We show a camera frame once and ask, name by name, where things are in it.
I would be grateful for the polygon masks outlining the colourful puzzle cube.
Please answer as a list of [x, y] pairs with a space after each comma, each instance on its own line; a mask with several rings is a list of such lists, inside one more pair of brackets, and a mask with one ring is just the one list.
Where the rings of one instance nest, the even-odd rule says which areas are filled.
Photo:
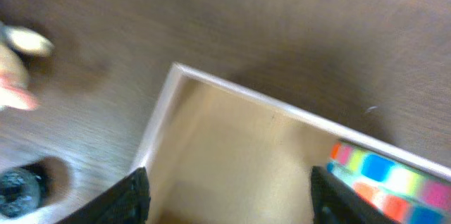
[[340, 141], [333, 145], [326, 169], [393, 221], [450, 223], [448, 181]]

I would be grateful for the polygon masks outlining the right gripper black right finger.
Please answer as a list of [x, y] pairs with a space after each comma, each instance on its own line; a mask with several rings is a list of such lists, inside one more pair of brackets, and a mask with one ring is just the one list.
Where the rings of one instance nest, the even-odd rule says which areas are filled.
[[324, 167], [312, 167], [310, 192], [314, 224], [395, 224]]

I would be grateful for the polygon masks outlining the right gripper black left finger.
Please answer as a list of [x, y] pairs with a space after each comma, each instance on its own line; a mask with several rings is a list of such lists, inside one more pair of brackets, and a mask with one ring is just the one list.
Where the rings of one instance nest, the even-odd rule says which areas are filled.
[[151, 197], [141, 167], [57, 224], [145, 224]]

